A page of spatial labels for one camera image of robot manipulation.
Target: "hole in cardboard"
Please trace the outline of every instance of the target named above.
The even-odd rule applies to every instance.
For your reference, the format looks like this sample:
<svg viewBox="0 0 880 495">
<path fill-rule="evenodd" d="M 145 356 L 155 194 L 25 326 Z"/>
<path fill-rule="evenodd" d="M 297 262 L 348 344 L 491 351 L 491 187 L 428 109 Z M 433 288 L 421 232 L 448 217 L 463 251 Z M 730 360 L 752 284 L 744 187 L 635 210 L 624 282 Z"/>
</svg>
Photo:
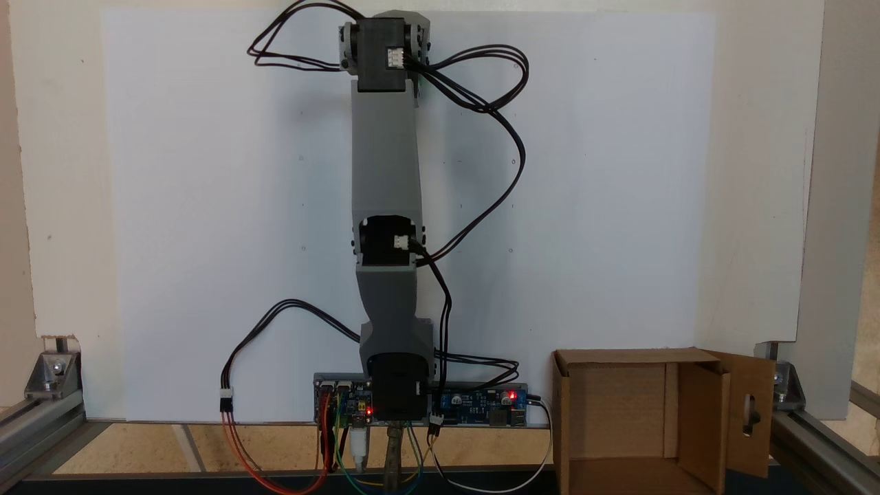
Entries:
<svg viewBox="0 0 880 495">
<path fill-rule="evenodd" d="M 760 422 L 761 415 L 755 410 L 755 398 L 746 394 L 743 410 L 743 435 L 751 437 L 754 426 Z"/>
</svg>

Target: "green wire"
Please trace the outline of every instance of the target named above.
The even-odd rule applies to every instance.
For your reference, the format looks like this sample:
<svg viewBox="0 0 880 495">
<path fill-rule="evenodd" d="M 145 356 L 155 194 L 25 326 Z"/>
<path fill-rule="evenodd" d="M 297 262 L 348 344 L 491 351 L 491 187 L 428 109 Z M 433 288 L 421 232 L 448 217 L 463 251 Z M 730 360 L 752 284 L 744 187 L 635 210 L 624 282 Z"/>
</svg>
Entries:
<svg viewBox="0 0 880 495">
<path fill-rule="evenodd" d="M 339 421 L 340 421 L 340 417 L 341 417 L 341 413 L 342 413 L 342 408 L 340 407 L 341 402 L 342 402 L 341 397 L 337 397 L 337 399 L 336 399 L 336 422 L 335 422 L 335 426 L 334 426 L 335 432 L 339 431 Z M 418 452 L 418 449 L 415 448 L 415 433 L 413 433 L 412 423 L 410 423 L 407 426 L 407 436 L 409 437 L 409 444 L 410 444 L 410 447 L 412 447 L 413 452 L 414 453 Z M 336 447 L 336 461 L 339 463 L 339 468 L 342 469 L 342 474 L 345 475 L 346 479 L 348 479 L 348 482 L 351 484 L 352 487 L 354 487 L 355 490 L 357 490 L 358 493 L 360 493 L 361 495 L 370 495 L 369 493 L 362 490 L 361 487 L 358 485 L 358 483 L 360 483 L 360 480 L 352 477 L 348 473 L 348 470 L 345 469 L 345 464 L 342 463 L 342 456 L 339 455 L 339 435 L 335 434 L 334 437 L 336 440 L 336 445 L 335 445 L 335 447 Z M 422 473 L 422 459 L 416 459 L 416 461 L 418 462 L 418 465 L 419 465 L 419 470 L 417 471 L 418 474 L 416 475 L 416 479 L 418 479 L 418 476 Z M 409 488 L 407 488 L 407 490 L 403 492 L 402 495 L 409 495 L 413 490 L 415 490 L 415 487 L 417 485 L 418 485 L 418 483 L 413 482 L 413 484 L 411 484 L 409 486 Z"/>
</svg>

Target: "white wire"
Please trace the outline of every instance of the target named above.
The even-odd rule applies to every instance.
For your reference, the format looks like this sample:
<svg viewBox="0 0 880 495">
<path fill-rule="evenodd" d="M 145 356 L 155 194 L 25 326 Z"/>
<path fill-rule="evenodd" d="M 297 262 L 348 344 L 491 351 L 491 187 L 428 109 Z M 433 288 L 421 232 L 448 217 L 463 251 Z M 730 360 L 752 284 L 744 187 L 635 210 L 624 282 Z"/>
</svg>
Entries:
<svg viewBox="0 0 880 495">
<path fill-rule="evenodd" d="M 535 401 L 529 401 L 529 405 L 535 405 Z M 544 414 L 546 414 L 546 416 L 547 416 L 547 423 L 550 425 L 550 440 L 547 442 L 547 451 L 544 453 L 544 460 L 541 461 L 541 465 L 538 466 L 538 470 L 535 471 L 535 474 L 533 474 L 532 477 L 525 480 L 519 486 L 515 486 L 515 487 L 509 488 L 507 490 L 483 490 L 481 488 L 473 488 L 471 486 L 466 486 L 461 483 L 456 483 L 456 482 L 450 480 L 448 477 L 446 477 L 446 475 L 440 469 L 438 469 L 437 472 L 440 473 L 440 476 L 443 477 L 444 480 L 446 480 L 446 483 L 451 484 L 453 486 L 457 486 L 458 488 L 463 488 L 465 490 L 476 491 L 477 493 L 511 493 L 513 491 L 517 491 L 517 490 L 521 490 L 521 489 L 525 488 L 531 482 L 535 481 L 535 478 L 537 478 L 538 475 L 541 474 L 541 471 L 544 470 L 544 466 L 546 466 L 546 464 L 547 464 L 547 457 L 550 457 L 550 451 L 553 450 L 553 419 L 550 418 L 550 409 L 547 408 L 547 405 L 544 403 L 543 400 L 538 402 L 538 405 L 541 406 L 541 409 L 544 410 Z M 434 463 L 439 468 L 440 461 L 437 460 L 436 449 L 433 449 L 433 448 L 431 449 L 431 456 L 434 457 Z"/>
</svg>

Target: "red wire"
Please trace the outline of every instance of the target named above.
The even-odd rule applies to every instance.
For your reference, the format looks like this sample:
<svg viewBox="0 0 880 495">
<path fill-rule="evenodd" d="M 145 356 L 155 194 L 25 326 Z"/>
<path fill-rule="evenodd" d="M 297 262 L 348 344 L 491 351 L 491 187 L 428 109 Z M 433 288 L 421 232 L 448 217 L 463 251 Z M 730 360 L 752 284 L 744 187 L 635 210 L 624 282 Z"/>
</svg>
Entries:
<svg viewBox="0 0 880 495">
<path fill-rule="evenodd" d="M 231 416 L 228 413 L 223 413 L 221 415 L 221 421 L 223 423 L 223 433 L 224 433 L 224 437 L 226 437 L 226 443 L 229 444 L 230 449 L 235 454 L 235 456 L 238 457 L 238 461 L 245 468 L 245 470 L 248 472 L 248 474 L 250 474 L 251 477 L 253 477 L 253 479 L 255 479 L 257 481 L 257 483 L 263 485 L 268 490 L 271 490 L 271 491 L 277 493 L 278 495 L 307 495 L 309 493 L 313 493 L 318 488 L 320 488 L 321 485 L 323 485 L 324 482 L 326 481 L 327 469 L 328 469 L 328 466 L 330 465 L 330 462 L 328 462 L 327 460 L 329 459 L 329 456 L 332 453 L 330 450 L 329 437 L 327 435 L 327 428 L 326 428 L 326 411 L 327 411 L 327 408 L 329 407 L 329 405 L 330 405 L 330 396 L 328 395 L 327 399 L 321 404 L 320 412 L 319 412 L 319 414 L 320 414 L 319 421 L 320 421 L 320 425 L 321 425 L 321 437 L 324 440 L 324 455 L 325 455 L 324 468 L 321 470 L 321 475 L 318 478 L 318 480 L 312 486 L 306 488 L 303 491 L 293 491 L 293 490 L 289 490 L 287 488 L 284 488 L 283 486 L 280 486 L 279 484 L 275 484 L 275 483 L 267 480 L 266 478 L 261 476 L 260 473 L 255 471 L 251 467 L 251 465 L 247 461 L 245 461 L 245 456 L 242 453 L 241 448 L 238 446 L 238 443 L 233 441 L 234 431 L 232 429 L 234 428 L 234 424 L 232 423 Z"/>
</svg>

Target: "blue circuit board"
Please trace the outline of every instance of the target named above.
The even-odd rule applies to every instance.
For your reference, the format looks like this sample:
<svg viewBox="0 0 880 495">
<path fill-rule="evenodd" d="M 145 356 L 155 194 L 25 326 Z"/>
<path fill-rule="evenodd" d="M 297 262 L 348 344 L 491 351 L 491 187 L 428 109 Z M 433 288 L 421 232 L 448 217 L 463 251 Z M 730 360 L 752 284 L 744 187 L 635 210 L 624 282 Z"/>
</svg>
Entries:
<svg viewBox="0 0 880 495">
<path fill-rule="evenodd" d="M 528 389 L 489 388 L 440 397 L 445 425 L 525 426 Z"/>
<path fill-rule="evenodd" d="M 314 410 L 318 420 L 319 397 L 322 386 L 345 390 L 339 397 L 341 426 L 382 426 L 372 417 L 372 390 L 362 375 L 351 373 L 315 373 Z M 449 382 L 440 396 L 444 425 L 485 425 L 496 427 L 525 427 L 525 408 L 529 389 L 524 383 L 508 383 L 500 387 L 472 390 L 472 382 Z M 428 411 L 421 422 L 428 424 Z"/>
</svg>

